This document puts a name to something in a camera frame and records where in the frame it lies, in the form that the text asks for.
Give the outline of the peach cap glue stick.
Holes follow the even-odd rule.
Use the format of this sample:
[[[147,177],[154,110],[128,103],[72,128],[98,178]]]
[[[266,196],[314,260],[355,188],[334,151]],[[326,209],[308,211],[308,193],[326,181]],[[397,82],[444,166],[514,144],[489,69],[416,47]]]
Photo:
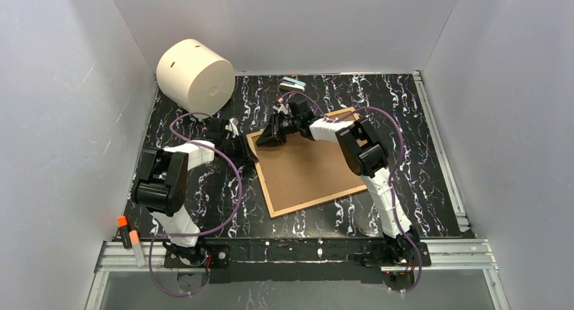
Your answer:
[[[143,248],[141,246],[141,241],[139,239],[139,234],[136,230],[131,230],[129,232],[129,238],[132,245],[132,251],[135,257],[135,263],[139,268],[146,266],[146,259]]]

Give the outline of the orange cap black marker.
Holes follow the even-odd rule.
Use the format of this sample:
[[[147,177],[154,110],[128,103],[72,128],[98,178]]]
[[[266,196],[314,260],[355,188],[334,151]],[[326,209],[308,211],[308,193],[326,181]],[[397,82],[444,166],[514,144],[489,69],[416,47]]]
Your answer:
[[[119,236],[120,236],[120,240],[123,244],[123,247],[126,249],[129,249],[132,247],[132,243],[131,243],[131,239],[130,239],[130,227],[127,221],[127,218],[125,216],[120,216],[117,219],[117,224],[118,224],[118,232],[119,232]]]

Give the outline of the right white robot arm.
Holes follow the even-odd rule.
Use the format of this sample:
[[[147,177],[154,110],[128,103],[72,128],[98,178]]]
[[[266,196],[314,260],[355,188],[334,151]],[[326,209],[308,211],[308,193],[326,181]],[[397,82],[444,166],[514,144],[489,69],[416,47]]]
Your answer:
[[[258,147],[276,147],[286,143],[289,134],[298,133],[311,141],[337,143],[350,171],[365,184],[381,220],[382,233],[392,239],[407,238],[412,223],[403,212],[391,183],[395,169],[389,169],[389,150],[372,122],[366,117],[331,119],[313,113],[305,100],[288,103],[289,111],[276,110],[262,134]]]

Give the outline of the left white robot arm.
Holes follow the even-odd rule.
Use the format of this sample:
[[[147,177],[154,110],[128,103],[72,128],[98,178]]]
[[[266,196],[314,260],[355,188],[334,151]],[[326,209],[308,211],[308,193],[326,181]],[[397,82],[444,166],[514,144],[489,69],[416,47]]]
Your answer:
[[[146,208],[161,224],[171,244],[192,248],[204,235],[186,211],[188,173],[196,167],[222,158],[230,165],[238,184],[240,206],[243,196],[239,168],[257,162],[245,135],[234,118],[210,118],[206,132],[198,139],[171,148],[146,148],[131,186],[132,202]]]

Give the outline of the large white cylinder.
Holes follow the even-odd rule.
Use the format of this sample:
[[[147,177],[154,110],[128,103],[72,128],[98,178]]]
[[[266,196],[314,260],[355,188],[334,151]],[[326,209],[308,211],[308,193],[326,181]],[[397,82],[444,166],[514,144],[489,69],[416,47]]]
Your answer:
[[[170,47],[156,67],[159,89],[199,118],[216,114],[231,98],[235,87],[232,64],[195,39]]]

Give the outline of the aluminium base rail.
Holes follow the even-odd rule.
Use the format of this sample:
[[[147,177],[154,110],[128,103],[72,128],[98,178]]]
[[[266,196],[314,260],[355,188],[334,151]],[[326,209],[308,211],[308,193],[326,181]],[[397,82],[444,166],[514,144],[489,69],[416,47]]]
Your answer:
[[[436,271],[480,271],[496,309],[509,307],[498,264],[486,239],[424,239],[417,250],[393,260],[380,238],[211,238],[193,250],[143,242],[143,260],[120,242],[106,242],[87,300],[99,309],[112,272],[202,273],[211,283],[274,280],[382,282],[406,291]]]

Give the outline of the teal white stapler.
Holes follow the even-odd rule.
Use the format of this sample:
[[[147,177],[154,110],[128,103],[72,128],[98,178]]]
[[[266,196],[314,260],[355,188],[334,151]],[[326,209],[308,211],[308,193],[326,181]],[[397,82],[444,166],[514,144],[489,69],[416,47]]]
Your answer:
[[[295,91],[299,93],[304,93],[306,91],[306,84],[290,77],[283,77],[278,85],[278,89],[281,91],[289,92]]]

